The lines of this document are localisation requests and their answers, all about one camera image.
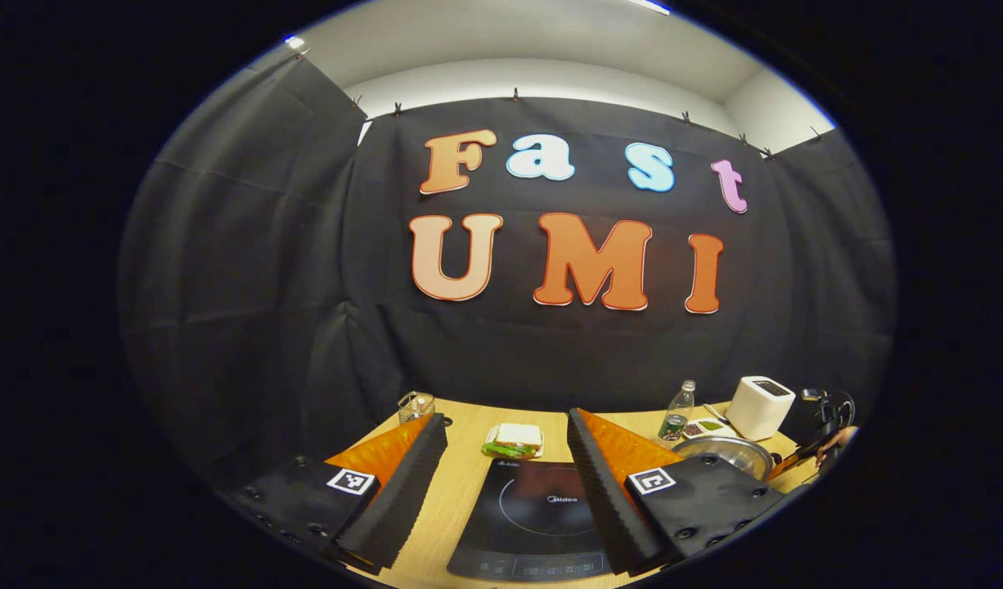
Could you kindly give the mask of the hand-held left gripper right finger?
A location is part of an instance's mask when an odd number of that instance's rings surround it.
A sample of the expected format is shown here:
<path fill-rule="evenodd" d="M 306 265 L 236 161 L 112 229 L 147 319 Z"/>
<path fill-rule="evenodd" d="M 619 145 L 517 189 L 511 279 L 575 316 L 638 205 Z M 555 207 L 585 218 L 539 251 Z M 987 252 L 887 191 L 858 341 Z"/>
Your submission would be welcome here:
<path fill-rule="evenodd" d="M 615 573 L 701 560 L 785 507 L 789 496 L 717 452 L 673 452 L 573 407 L 566 440 Z"/>

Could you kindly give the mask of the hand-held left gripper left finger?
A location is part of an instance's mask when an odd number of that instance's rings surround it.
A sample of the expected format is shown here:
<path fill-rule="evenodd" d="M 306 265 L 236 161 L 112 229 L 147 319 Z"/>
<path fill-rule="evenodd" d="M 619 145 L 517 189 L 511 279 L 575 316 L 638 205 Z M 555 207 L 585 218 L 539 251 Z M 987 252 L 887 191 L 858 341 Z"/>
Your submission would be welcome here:
<path fill-rule="evenodd" d="M 446 420 L 430 413 L 328 460 L 292 458 L 220 497 L 311 558 L 378 574 L 411 536 L 447 447 Z"/>

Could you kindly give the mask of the stainless steel pot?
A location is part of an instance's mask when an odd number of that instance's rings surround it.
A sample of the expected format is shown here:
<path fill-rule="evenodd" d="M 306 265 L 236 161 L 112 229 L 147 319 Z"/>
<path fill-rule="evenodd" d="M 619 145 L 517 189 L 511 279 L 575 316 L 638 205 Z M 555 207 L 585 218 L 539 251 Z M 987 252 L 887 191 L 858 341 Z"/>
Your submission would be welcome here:
<path fill-rule="evenodd" d="M 767 480 L 776 466 L 771 453 L 762 445 L 736 437 L 701 436 L 678 443 L 671 451 L 684 458 L 714 454 L 761 481 Z"/>

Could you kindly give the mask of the black induction cooktop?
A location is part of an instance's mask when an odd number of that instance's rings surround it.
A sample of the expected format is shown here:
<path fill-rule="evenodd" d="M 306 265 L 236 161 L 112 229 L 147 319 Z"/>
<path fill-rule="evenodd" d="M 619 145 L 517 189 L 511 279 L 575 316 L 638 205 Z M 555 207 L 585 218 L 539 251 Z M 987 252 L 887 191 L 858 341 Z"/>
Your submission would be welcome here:
<path fill-rule="evenodd" d="M 447 571 L 524 584 L 611 573 L 577 467 L 491 460 Z"/>

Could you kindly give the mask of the white toaster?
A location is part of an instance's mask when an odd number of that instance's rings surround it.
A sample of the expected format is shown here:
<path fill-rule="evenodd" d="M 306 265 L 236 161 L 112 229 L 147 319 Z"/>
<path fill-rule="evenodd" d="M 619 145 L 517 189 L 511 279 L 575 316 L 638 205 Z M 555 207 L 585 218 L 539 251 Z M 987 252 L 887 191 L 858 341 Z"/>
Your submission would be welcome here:
<path fill-rule="evenodd" d="M 744 376 L 723 417 L 742 438 L 758 443 L 778 432 L 795 399 L 794 392 L 771 378 Z"/>

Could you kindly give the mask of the white divided plate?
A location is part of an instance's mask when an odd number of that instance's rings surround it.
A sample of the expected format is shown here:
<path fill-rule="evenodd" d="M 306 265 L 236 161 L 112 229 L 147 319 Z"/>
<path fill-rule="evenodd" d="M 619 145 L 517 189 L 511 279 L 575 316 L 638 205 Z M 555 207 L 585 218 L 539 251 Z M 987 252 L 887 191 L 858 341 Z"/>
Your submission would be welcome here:
<path fill-rule="evenodd" d="M 727 437 L 727 438 L 738 438 L 738 433 L 732 428 L 721 422 L 718 419 L 693 419 L 687 422 L 685 428 L 682 429 L 682 437 L 687 440 L 692 440 L 701 437 Z"/>

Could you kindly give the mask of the sandwich with lettuce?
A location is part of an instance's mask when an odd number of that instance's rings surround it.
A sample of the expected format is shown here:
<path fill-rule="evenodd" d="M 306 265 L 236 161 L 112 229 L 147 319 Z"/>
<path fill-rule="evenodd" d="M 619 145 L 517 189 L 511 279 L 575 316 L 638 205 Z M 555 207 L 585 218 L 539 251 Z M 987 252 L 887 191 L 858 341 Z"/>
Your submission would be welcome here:
<path fill-rule="evenodd" d="M 538 425 L 497 424 L 487 433 L 480 451 L 489 457 L 530 460 L 542 457 L 544 433 Z"/>

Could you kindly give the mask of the clear plastic water bottle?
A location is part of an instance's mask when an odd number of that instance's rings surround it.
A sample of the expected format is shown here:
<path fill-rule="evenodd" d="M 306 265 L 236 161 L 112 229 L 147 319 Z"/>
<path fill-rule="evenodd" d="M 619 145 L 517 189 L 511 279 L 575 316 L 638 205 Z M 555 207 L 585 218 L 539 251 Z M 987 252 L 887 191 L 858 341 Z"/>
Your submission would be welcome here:
<path fill-rule="evenodd" d="M 682 432 L 684 432 L 695 410 L 695 391 L 696 383 L 694 380 L 685 380 L 682 383 L 680 391 L 674 395 L 667 407 L 658 433 L 656 433 L 655 441 L 670 450 L 681 440 Z"/>

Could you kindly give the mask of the row of backdrop clips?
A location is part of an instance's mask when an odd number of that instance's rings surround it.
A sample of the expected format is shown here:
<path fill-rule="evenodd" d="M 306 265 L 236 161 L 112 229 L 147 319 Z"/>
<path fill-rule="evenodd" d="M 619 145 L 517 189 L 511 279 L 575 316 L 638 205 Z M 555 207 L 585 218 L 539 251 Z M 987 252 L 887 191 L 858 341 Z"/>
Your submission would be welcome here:
<path fill-rule="evenodd" d="M 589 83 L 479 83 L 461 88 L 431 86 L 419 79 L 415 85 L 398 85 L 372 79 L 347 89 L 357 108 L 367 117 L 391 115 L 423 106 L 496 98 L 512 103 L 534 103 L 546 98 L 588 101 L 665 115 L 736 138 L 762 153 L 778 155 L 804 144 L 819 144 L 839 136 L 839 130 L 808 98 L 783 82 L 751 83 L 739 90 L 727 106 L 670 87 L 666 83 L 619 83 L 605 88 Z"/>

